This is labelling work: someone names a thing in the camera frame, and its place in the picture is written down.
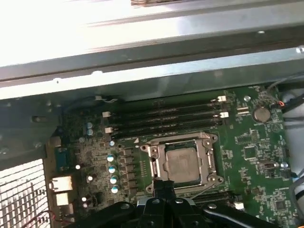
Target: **silver metal frame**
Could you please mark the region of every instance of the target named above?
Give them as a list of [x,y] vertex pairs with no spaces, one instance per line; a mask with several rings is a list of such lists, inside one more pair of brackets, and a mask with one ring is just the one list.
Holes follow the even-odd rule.
[[[147,8],[126,4],[129,1],[54,1],[48,11],[35,5],[34,17],[28,10],[26,15],[20,12],[17,24],[6,18],[0,66],[304,23],[303,1],[204,0]],[[56,17],[51,9],[56,9]]]

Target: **black wire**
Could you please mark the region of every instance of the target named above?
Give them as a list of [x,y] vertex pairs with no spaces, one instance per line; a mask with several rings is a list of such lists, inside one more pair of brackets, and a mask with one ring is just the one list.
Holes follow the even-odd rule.
[[301,76],[304,76],[304,72],[299,72],[299,73],[290,75],[290,76],[288,76],[288,77],[282,78],[281,80],[278,80],[278,81],[274,82],[273,84],[271,84],[271,85],[266,89],[266,92],[269,94],[269,93],[270,93],[270,90],[271,90],[272,88],[276,87],[278,84],[283,83],[283,82],[288,81],[288,80],[291,80],[291,79],[294,79],[294,78],[296,78],[296,77],[301,77]]
[[289,187],[289,194],[290,194],[290,197],[291,197],[290,200],[292,201],[295,208],[297,209],[298,216],[299,216],[300,219],[304,219],[304,213],[301,210],[300,205],[297,201],[297,198],[296,198],[296,195],[295,195],[295,189],[303,183],[304,183],[304,176],[300,177],[298,180],[296,180],[294,183],[292,183]]
[[295,98],[290,99],[288,102],[285,103],[284,108],[282,108],[283,113],[287,113],[300,105],[304,104],[304,94],[301,94]]
[[297,116],[297,117],[284,117],[285,122],[297,122],[297,121],[304,121],[304,116]]
[[304,190],[298,192],[295,196],[296,200],[298,201],[300,198],[304,196]]

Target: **cable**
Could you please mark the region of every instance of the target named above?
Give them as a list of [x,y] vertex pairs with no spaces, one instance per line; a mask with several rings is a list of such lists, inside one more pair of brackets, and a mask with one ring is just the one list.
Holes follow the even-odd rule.
[[298,204],[298,201],[296,199],[295,189],[303,183],[304,183],[304,176],[300,177],[297,181],[292,183],[289,187],[289,194],[290,194],[290,197],[291,197],[291,201],[294,204],[295,208],[297,209],[297,212],[298,212],[298,215],[299,215],[300,219],[304,219],[304,213],[301,210],[300,205]]
[[211,189],[214,186],[214,184],[210,185],[209,187],[207,187],[206,189],[204,189],[203,191],[199,192],[198,194],[192,196],[190,199],[193,200],[194,198],[200,196],[201,194],[203,194],[205,191],[208,191],[209,189]]
[[73,222],[66,221],[66,220],[56,219],[56,215],[55,215],[55,213],[53,211],[51,211],[51,210],[44,210],[44,211],[38,213],[36,216],[34,216],[30,221],[28,221],[26,224],[24,224],[21,228],[27,228],[27,226],[29,224],[31,224],[33,221],[37,221],[39,219],[39,216],[42,215],[42,214],[44,214],[44,213],[49,213],[50,218],[53,221],[67,223],[67,224],[72,224],[73,223]]
[[304,116],[284,117],[284,121],[285,121],[285,122],[304,121]]
[[285,77],[285,78],[282,78],[281,80],[278,80],[276,82],[274,82],[273,84],[271,84],[267,89],[266,89],[266,92],[269,94],[270,93],[270,90],[274,87],[276,87],[278,84],[282,83],[282,82],[285,82],[285,81],[288,81],[288,80],[291,80],[291,79],[294,79],[296,77],[301,77],[301,76],[304,76],[304,72],[299,72],[299,73],[296,73],[294,75],[290,75],[288,77]]
[[296,197],[296,200],[299,200],[300,198],[302,198],[304,196],[304,190],[298,192],[295,197]]
[[79,105],[79,104],[82,104],[82,103],[88,102],[88,101],[103,101],[105,103],[112,104],[115,101],[118,101],[118,99],[117,98],[111,98],[111,97],[108,97],[108,96],[101,96],[101,95],[86,96],[86,97],[80,98],[78,100],[75,100],[75,101],[71,102],[70,104],[68,104],[67,106],[65,106],[64,112],[66,112],[67,110],[69,110],[71,107],[73,107],[75,105]]
[[295,98],[290,99],[285,103],[285,107],[282,108],[283,113],[287,113],[300,105],[304,104],[304,94],[301,94]]

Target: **integrated circuit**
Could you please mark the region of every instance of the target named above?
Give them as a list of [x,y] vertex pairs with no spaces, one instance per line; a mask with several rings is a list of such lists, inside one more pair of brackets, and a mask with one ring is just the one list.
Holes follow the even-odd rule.
[[281,200],[281,201],[275,202],[275,208],[276,208],[276,210],[284,210],[284,209],[286,209],[286,203],[285,203],[285,201]]
[[200,179],[200,168],[196,150],[176,149],[166,152],[168,178],[174,183],[185,183]]
[[255,159],[257,155],[255,146],[244,147],[245,160]]
[[[213,143],[218,137],[205,132],[156,138],[141,147],[151,158],[152,176],[174,181],[176,193],[199,191],[217,186]],[[146,188],[152,192],[152,184]]]

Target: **black dimm slot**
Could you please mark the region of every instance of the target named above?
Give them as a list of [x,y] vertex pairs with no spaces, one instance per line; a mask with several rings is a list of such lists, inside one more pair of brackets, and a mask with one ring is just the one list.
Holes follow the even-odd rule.
[[[213,106],[213,105],[220,105],[220,102],[218,102],[218,99],[215,98],[212,100],[200,100],[200,101],[187,101],[186,103],[180,103],[180,104],[167,104],[165,102],[159,101],[157,102],[156,106],[149,106],[149,107],[136,107],[135,110],[133,109],[128,109],[128,110],[124,110],[121,113],[117,112],[115,113],[117,116],[119,115],[125,115],[125,114],[134,114],[137,112],[149,112],[149,111],[154,111],[155,109],[170,109],[170,108],[181,108],[181,107],[186,107],[186,106],[197,106],[197,105],[206,105],[206,106]],[[126,104],[126,107],[128,107],[130,104],[132,105],[133,102],[128,102]]]
[[157,125],[174,124],[183,121],[193,121],[196,119],[212,119],[216,118],[216,115],[220,115],[220,111],[216,112],[202,112],[202,113],[190,113],[190,114],[180,114],[180,115],[170,115],[166,117],[159,117],[147,120],[138,120],[132,122],[125,122],[124,124],[115,124],[113,128],[116,130],[125,130],[132,128],[143,128],[143,127],[153,127]]
[[115,139],[121,138],[130,138],[130,137],[139,137],[145,135],[161,134],[168,132],[175,132],[179,130],[187,129],[197,129],[197,128],[209,128],[217,125],[223,125],[225,122],[222,119],[214,119],[213,121],[194,121],[194,122],[185,122],[177,123],[174,126],[162,126],[162,128],[145,128],[138,129],[136,131],[120,131],[114,132],[112,137]]
[[165,115],[173,115],[175,113],[190,113],[195,111],[213,111],[213,110],[221,110],[221,106],[214,106],[212,104],[206,105],[206,104],[199,104],[194,106],[183,106],[183,107],[173,107],[173,108],[164,108],[164,109],[157,109],[144,111],[144,112],[134,112],[131,114],[112,114],[112,116],[109,118],[110,122],[125,122],[130,120],[138,120],[138,119],[145,119],[145,118],[153,118],[153,117],[160,117]]

